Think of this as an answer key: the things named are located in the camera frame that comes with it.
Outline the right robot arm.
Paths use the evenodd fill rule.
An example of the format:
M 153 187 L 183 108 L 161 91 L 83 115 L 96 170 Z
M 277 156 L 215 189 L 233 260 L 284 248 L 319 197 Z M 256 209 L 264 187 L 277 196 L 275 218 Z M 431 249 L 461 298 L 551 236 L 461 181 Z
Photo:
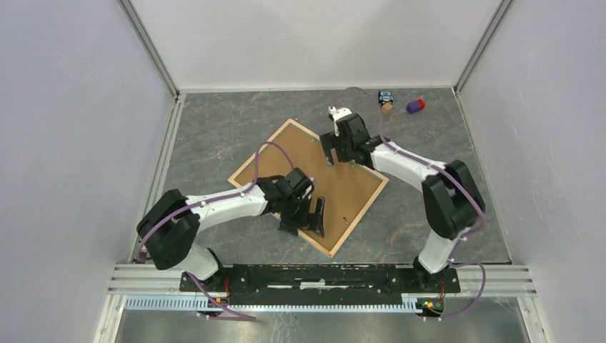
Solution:
M 329 108 L 333 130 L 320 141 L 328 165 L 353 162 L 387 173 L 422 193 L 431 229 L 423 250 L 413 262 L 413 283 L 430 292 L 442 281 L 458 242 L 473 226 L 485 221 L 485 203 L 467 167 L 447 164 L 404 150 L 382 135 L 370 136 L 364 119 L 350 109 Z

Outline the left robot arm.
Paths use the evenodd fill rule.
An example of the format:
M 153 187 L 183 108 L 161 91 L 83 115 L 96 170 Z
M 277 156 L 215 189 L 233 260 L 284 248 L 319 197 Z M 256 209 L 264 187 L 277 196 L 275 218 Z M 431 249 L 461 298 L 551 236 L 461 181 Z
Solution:
M 199 233 L 244 217 L 276 214 L 278 229 L 324 236 L 324 197 L 313 197 L 314 181 L 301 169 L 285 176 L 258 177 L 243 187 L 202 196 L 165 192 L 138 223 L 138 260 L 146 252 L 158 270 L 177 268 L 191 274 L 207 291 L 224 283 L 223 266 L 215 253 L 197 244 Z

